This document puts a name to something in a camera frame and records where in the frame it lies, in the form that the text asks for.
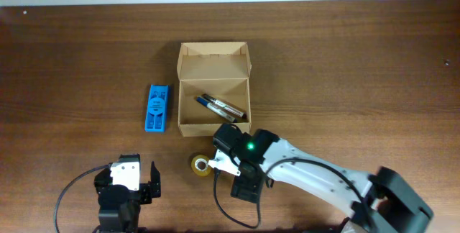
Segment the clear adhesive tape roll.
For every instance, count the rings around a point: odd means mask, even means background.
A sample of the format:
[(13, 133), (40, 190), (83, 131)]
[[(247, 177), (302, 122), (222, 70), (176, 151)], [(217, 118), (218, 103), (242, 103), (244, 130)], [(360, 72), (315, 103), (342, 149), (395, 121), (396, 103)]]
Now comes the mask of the clear adhesive tape roll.
[(208, 164), (209, 158), (205, 155), (196, 155), (192, 160), (191, 160), (191, 168), (192, 171), (200, 176), (200, 177), (206, 177), (208, 176), (212, 168)]

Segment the blue plastic case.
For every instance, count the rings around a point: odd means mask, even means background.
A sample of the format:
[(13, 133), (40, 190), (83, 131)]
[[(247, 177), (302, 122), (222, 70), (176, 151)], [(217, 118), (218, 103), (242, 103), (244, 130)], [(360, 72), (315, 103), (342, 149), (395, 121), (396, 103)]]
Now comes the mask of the blue plastic case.
[(144, 124), (146, 132), (163, 133), (166, 130), (169, 90), (168, 85), (150, 86)]

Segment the black whiteboard marker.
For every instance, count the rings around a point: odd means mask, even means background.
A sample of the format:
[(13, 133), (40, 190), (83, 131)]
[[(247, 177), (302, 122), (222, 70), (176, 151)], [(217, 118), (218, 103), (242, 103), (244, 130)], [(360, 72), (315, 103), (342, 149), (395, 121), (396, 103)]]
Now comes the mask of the black whiteboard marker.
[(231, 105), (229, 105), (228, 103), (224, 102), (224, 101), (221, 101), (219, 99), (216, 99), (208, 94), (203, 94), (202, 97), (208, 101), (210, 101), (211, 103), (219, 106), (220, 108), (232, 113), (232, 114), (235, 114), (237, 115), (238, 117), (242, 118), (242, 119), (246, 119), (247, 118), (247, 114), (244, 112), (244, 111), (241, 111)]

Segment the blue whiteboard marker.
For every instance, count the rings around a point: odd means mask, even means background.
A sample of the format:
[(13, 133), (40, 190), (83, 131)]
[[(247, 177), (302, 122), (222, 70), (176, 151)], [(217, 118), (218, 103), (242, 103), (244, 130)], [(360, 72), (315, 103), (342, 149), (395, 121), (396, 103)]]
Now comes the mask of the blue whiteboard marker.
[(198, 96), (196, 98), (196, 101), (199, 104), (201, 104), (204, 107), (206, 107), (207, 109), (210, 109), (213, 113), (218, 114), (220, 117), (226, 119), (227, 121), (229, 121), (231, 123), (236, 123), (237, 122), (237, 119), (234, 116), (232, 116), (230, 114), (227, 114), (223, 109), (221, 109), (217, 105), (212, 104), (211, 102), (205, 100), (204, 98)]

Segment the brown cardboard box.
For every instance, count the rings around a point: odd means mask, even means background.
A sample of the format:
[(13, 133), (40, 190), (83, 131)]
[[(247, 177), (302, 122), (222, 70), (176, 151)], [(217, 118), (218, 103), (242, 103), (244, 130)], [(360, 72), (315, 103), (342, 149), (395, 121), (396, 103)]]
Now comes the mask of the brown cardboard box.
[(249, 132), (252, 125), (249, 77), (252, 64), (246, 42), (184, 42), (177, 74), (178, 127), (184, 137), (211, 136), (228, 120), (198, 103), (204, 94), (246, 114), (236, 125)]

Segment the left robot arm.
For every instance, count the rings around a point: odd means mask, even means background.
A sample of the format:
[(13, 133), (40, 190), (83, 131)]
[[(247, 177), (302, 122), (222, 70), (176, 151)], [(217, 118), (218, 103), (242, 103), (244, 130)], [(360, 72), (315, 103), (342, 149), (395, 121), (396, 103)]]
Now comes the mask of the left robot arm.
[(161, 197), (160, 172), (152, 163), (150, 180), (140, 183), (140, 162), (111, 163), (94, 179), (98, 194), (98, 220), (96, 232), (145, 233), (139, 226), (142, 205), (151, 204)]

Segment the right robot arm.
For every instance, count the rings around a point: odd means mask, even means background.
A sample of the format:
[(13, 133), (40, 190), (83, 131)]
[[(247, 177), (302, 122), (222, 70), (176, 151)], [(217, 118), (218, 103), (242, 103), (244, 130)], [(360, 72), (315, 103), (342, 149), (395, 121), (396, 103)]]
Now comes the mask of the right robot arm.
[(222, 124), (213, 135), (217, 173), (234, 175), (231, 196), (260, 205), (264, 187), (279, 181), (298, 187), (344, 212), (340, 232), (425, 232), (433, 210), (395, 171), (350, 170), (314, 157), (265, 129), (242, 132)]

